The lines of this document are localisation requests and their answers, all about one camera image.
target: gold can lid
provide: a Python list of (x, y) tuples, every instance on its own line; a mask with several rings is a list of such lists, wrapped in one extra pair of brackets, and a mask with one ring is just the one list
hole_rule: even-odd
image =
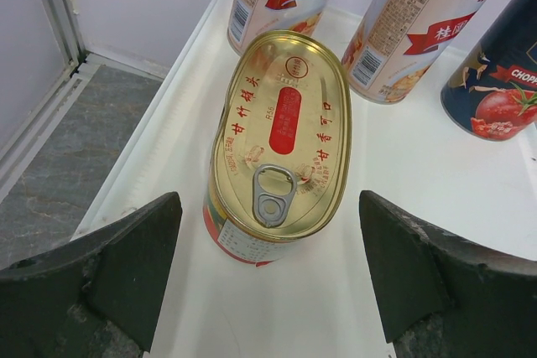
[(213, 149), (220, 203), (272, 241), (317, 232), (347, 180), (350, 93), (337, 57), (291, 31), (253, 41), (239, 61)]

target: white tabletop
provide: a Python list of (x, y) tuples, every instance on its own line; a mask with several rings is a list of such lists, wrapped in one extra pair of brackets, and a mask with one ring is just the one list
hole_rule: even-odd
[[(394, 358), (363, 249), (363, 189), (457, 235), (537, 260), (537, 133), (531, 127), (490, 143), (453, 124), (440, 104), (440, 89), (463, 57), (453, 49), (398, 105), (352, 94), (349, 180), (326, 229), (261, 268), (222, 252), (201, 208), (238, 62), (226, 37), (231, 4), (213, 0), (76, 234), (179, 193), (184, 214), (151, 358)], [(329, 9), (315, 37), (341, 56), (358, 21)]]

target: gold can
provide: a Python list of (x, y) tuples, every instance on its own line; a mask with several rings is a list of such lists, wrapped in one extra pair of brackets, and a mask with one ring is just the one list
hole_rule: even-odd
[(257, 37), (212, 149), (203, 211), (212, 239), (260, 266), (323, 228), (345, 189), (351, 130), (347, 79), (328, 48), (292, 31)]

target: metal frame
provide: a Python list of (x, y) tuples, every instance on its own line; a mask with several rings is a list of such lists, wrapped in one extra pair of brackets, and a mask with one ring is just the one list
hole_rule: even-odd
[(43, 0), (50, 25), (66, 64), (74, 70), (85, 58), (86, 49), (70, 0)]

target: dark blue can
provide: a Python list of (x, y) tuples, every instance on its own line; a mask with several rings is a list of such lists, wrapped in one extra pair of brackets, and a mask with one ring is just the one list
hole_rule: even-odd
[(537, 0), (512, 0), (441, 92), (460, 127), (507, 140), (537, 122)]

